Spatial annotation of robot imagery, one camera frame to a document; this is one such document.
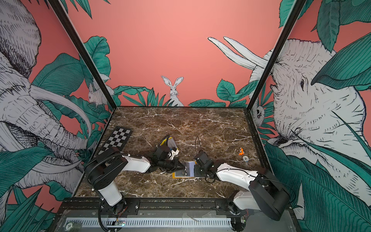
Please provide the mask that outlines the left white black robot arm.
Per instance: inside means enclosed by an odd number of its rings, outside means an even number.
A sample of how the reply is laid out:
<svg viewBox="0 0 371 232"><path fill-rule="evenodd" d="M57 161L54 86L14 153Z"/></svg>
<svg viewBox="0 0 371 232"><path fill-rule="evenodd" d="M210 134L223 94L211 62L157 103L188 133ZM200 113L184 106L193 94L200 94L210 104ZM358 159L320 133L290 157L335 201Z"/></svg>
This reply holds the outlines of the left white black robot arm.
<svg viewBox="0 0 371 232"><path fill-rule="evenodd" d="M118 148L109 148L98 155L85 168L86 179L98 195L111 207L124 202L124 197L118 190L114 180L123 171L152 173L158 168L166 173L185 170L185 166L177 157L169 155L173 150L167 145L161 145L149 156L133 156L119 151Z"/></svg>

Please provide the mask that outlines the yellow leather card holder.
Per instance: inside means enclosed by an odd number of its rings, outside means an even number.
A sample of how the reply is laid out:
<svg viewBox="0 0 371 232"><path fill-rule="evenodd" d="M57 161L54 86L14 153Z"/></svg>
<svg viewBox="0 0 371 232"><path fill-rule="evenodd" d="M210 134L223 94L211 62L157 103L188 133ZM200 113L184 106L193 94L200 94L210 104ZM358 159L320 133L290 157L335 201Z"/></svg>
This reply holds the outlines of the yellow leather card holder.
<svg viewBox="0 0 371 232"><path fill-rule="evenodd" d="M195 176L195 161L185 161L182 162L184 165L183 170L177 170L172 174L173 179L181 179L181 178L194 178Z"/></svg>

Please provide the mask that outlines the yellow plastic card tray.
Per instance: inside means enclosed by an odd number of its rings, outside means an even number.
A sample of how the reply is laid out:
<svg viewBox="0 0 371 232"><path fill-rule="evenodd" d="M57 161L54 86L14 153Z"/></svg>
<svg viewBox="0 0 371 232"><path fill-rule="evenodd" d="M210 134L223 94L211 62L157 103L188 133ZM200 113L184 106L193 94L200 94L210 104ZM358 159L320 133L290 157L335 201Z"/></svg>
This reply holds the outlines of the yellow plastic card tray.
<svg viewBox="0 0 371 232"><path fill-rule="evenodd" d="M166 137L164 138L160 144L158 145L159 146L162 146L162 145L166 145L167 147L169 147L171 150L173 150L174 152L176 152L178 150L178 147L175 143L175 140L173 137L169 136L169 137Z"/></svg>

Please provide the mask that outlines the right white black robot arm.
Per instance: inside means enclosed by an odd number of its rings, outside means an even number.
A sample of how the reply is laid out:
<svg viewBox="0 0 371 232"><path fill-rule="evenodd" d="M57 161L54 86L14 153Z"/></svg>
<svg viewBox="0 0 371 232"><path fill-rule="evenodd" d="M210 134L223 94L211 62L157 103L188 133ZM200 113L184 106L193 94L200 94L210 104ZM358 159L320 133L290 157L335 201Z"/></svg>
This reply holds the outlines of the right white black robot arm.
<svg viewBox="0 0 371 232"><path fill-rule="evenodd" d="M245 189L227 200L226 209L233 215L252 209L261 211L275 221L281 219L289 204L290 194L268 169L248 171L233 167L212 160L204 151L200 151L194 160L206 178L229 182Z"/></svg>

